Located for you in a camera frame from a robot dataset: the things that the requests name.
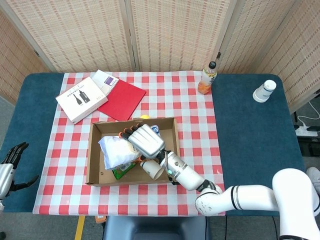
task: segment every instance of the white plastic bag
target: white plastic bag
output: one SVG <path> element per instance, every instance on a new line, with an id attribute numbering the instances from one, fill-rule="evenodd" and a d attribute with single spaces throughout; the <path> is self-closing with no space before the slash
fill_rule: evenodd
<path id="1" fill-rule="evenodd" d="M 104 154 L 104 167 L 113 170 L 140 157 L 140 152 L 127 140 L 118 136 L 104 136 L 99 141 Z"/>

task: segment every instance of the yellow ball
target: yellow ball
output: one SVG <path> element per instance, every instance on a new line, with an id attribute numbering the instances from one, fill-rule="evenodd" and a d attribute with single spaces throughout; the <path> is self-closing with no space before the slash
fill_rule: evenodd
<path id="1" fill-rule="evenodd" d="M 150 117 L 148 115 L 142 115 L 140 116 L 141 119 L 149 119 Z"/>

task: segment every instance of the white cable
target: white cable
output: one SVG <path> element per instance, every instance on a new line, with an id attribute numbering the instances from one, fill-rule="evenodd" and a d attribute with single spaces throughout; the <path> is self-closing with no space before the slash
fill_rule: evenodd
<path id="1" fill-rule="evenodd" d="M 311 104 L 311 102 L 309 102 L 309 104 L 310 104 L 310 106 L 313 108 L 313 110 L 315 110 L 316 114 L 318 114 L 318 117 L 317 117 L 317 118 L 313 118 L 313 117 L 308 117 L 308 116 L 301 116 L 301 115 L 299 115 L 299 116 L 297 117 L 297 119 L 298 119 L 300 122 L 302 122 L 302 124 L 303 124 L 304 127 L 306 127 L 306 124 L 305 124 L 300 118 L 311 119 L 311 120 L 318 120 L 318 119 L 320 119 L 320 114 L 319 114 L 319 112 L 315 109 L 315 107 Z"/>

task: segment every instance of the wine bottle picture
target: wine bottle picture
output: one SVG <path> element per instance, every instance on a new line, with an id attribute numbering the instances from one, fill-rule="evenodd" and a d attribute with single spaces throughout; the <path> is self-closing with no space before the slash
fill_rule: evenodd
<path id="1" fill-rule="evenodd" d="M 81 101 L 79 98 L 77 98 L 76 95 L 73 94 L 73 96 L 75 97 L 76 102 L 77 102 L 79 105 L 81 105 L 81 104 L 82 104 L 82 101 Z"/>
<path id="2" fill-rule="evenodd" d="M 88 98 L 87 94 L 85 94 L 83 91 L 79 90 L 80 93 L 80 97 L 82 98 L 82 100 L 87 103 L 90 101 L 90 99 Z"/>

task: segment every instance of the orange juice bottle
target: orange juice bottle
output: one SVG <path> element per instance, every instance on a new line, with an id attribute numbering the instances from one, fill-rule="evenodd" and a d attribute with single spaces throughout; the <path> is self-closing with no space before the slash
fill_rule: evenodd
<path id="1" fill-rule="evenodd" d="M 211 61 L 208 67 L 205 67 L 201 74 L 201 81 L 198 84 L 198 91 L 202 94 L 207 94 L 211 90 L 211 84 L 217 76 L 216 62 Z"/>

